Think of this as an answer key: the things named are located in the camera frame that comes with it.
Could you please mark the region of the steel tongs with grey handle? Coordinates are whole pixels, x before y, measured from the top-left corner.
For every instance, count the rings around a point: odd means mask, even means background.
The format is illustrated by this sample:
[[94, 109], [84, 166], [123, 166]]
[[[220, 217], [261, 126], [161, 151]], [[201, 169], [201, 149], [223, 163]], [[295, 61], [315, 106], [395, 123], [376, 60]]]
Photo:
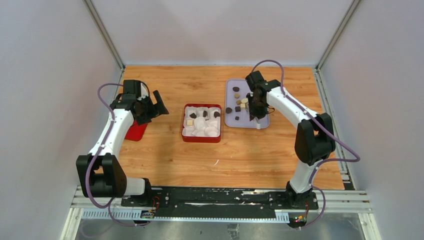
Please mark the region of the steel tongs with grey handle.
[[258, 129], [258, 130], [260, 130], [262, 127], [261, 127], [261, 122], [260, 122], [260, 120], [257, 118], [257, 117], [255, 117], [254, 119], [253, 119], [253, 121], [254, 121], [254, 123], [255, 123], [255, 128], [256, 129]]

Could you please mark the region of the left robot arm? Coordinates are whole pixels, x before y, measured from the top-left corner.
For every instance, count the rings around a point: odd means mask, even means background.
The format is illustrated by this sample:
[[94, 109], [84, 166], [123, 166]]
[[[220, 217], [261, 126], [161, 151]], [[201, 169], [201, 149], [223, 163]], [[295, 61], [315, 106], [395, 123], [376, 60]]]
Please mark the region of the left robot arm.
[[97, 97], [108, 110], [108, 119], [96, 144], [85, 155], [76, 159], [76, 169], [83, 195], [98, 208], [96, 198], [133, 197], [140, 206], [149, 206], [153, 191], [147, 178], [126, 176], [119, 163], [119, 153], [128, 130], [132, 125], [148, 124], [152, 119], [169, 114], [158, 90], [150, 91], [140, 80], [124, 80], [120, 93], [111, 103], [101, 96], [101, 85]]

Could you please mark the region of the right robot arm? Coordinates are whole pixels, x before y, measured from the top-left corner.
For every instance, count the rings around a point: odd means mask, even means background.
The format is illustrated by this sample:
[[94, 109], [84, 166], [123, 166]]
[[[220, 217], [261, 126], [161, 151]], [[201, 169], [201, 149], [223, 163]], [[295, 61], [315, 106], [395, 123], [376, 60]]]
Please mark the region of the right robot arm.
[[317, 113], [294, 98], [274, 79], [266, 81], [259, 71], [245, 78], [250, 92], [246, 95], [250, 121], [259, 122], [272, 107], [295, 127], [294, 151], [298, 163], [292, 178], [286, 184], [284, 200], [292, 209], [298, 209], [312, 194], [314, 171], [335, 150], [332, 118]]

